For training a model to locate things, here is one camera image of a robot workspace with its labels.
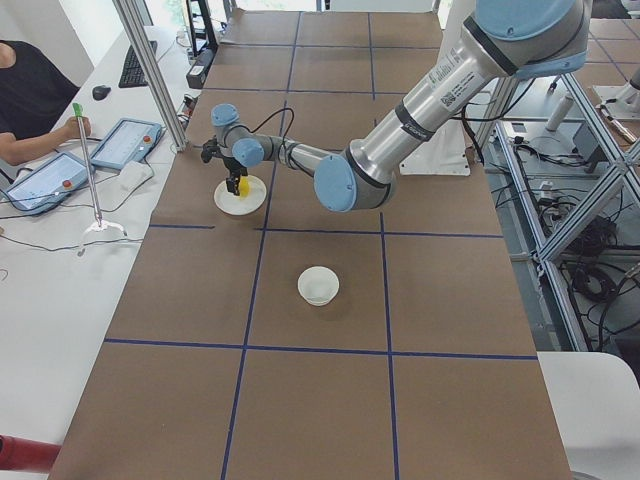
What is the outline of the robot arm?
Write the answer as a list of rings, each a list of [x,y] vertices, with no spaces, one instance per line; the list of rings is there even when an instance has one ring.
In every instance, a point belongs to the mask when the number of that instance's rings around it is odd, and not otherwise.
[[[639,120],[639,70],[624,84],[619,86],[593,86],[599,98],[596,109],[614,129],[630,144],[636,142],[636,135],[624,122]]]
[[[211,111],[214,136],[201,158],[223,161],[227,185],[263,161],[279,162],[313,179],[319,202],[333,212],[375,209],[395,190],[395,170],[496,78],[564,74],[586,61],[589,1],[478,1],[459,37],[437,64],[363,139],[340,153],[251,132],[232,104]]]

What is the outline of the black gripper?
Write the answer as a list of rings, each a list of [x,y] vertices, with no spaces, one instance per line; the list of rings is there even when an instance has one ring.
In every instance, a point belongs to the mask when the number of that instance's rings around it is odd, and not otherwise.
[[[230,175],[230,177],[225,179],[226,189],[230,194],[238,194],[239,177],[241,177],[241,179],[248,179],[248,170],[234,158],[224,158],[223,163]]]

